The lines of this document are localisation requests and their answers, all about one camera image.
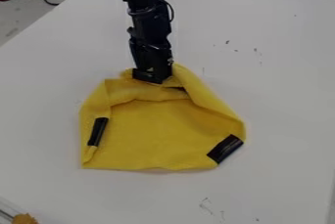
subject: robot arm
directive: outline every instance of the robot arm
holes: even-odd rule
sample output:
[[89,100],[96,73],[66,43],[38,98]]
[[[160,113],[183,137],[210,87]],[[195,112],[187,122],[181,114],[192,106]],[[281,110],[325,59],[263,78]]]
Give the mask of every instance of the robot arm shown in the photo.
[[172,73],[173,57],[168,35],[173,8],[165,0],[123,1],[128,4],[128,14],[133,21],[133,26],[128,29],[129,46],[137,66],[133,78],[161,84]]

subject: white tabletop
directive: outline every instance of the white tabletop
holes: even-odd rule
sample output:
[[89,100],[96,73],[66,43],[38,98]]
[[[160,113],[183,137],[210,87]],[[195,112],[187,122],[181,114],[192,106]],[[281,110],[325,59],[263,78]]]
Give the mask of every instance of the white tabletop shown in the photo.
[[68,0],[0,50],[0,195],[45,224],[324,223],[334,0],[168,1],[175,60],[245,119],[248,144],[210,171],[80,169],[80,103],[133,61],[121,0]]

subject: floor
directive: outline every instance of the floor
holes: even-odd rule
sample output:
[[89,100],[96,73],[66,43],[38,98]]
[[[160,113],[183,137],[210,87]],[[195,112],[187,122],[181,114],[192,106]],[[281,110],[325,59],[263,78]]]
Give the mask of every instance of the floor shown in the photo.
[[[65,0],[50,0],[60,3]],[[43,0],[0,2],[0,46],[15,37],[55,7]]]

